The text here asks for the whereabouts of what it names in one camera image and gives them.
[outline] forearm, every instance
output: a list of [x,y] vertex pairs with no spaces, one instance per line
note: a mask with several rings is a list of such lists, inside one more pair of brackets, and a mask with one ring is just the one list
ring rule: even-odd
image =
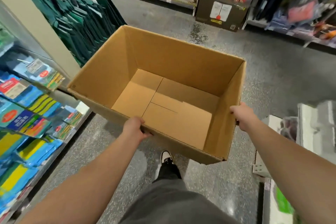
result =
[[138,140],[122,133],[102,154],[51,191],[20,224],[96,223],[131,161]]
[[336,166],[259,120],[247,132],[277,186],[306,223],[334,223]]

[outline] black and white sneaker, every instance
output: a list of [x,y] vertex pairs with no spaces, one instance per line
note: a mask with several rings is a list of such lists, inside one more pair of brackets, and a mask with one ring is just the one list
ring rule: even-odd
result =
[[163,163],[171,163],[173,164],[173,157],[171,156],[169,151],[163,151],[161,153],[161,164]]

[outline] hand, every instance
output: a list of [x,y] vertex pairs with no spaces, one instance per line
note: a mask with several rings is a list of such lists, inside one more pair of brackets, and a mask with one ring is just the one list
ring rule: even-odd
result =
[[143,139],[151,136],[149,133],[142,133],[140,130],[141,124],[144,124],[145,121],[140,117],[129,118],[123,128],[123,134],[131,139],[142,141]]
[[242,131],[246,131],[256,121],[260,121],[254,114],[253,109],[248,107],[244,102],[240,102],[240,105],[233,105],[230,107],[230,111],[239,121],[239,128]]

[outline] dark gray t-shirt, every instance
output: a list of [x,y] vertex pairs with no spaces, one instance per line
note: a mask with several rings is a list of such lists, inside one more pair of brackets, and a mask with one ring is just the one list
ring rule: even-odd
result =
[[238,224],[199,193],[188,191],[183,180],[160,180],[130,206],[121,224]]

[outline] concrete floor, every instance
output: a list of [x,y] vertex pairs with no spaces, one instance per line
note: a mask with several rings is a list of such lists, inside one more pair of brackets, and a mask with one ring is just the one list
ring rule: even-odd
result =
[[[243,57],[247,73],[242,101],[259,118],[296,115],[297,104],[336,96],[336,56],[250,31],[232,33],[195,22],[188,14],[140,0],[113,0],[126,22],[138,28]],[[121,132],[96,115],[35,196],[32,205],[66,177],[93,160]],[[117,223],[154,179],[161,149],[144,141],[135,153],[99,224]],[[229,160],[209,166],[177,156],[187,188],[199,192],[239,222],[256,223],[258,180],[252,176],[255,149],[236,129]]]

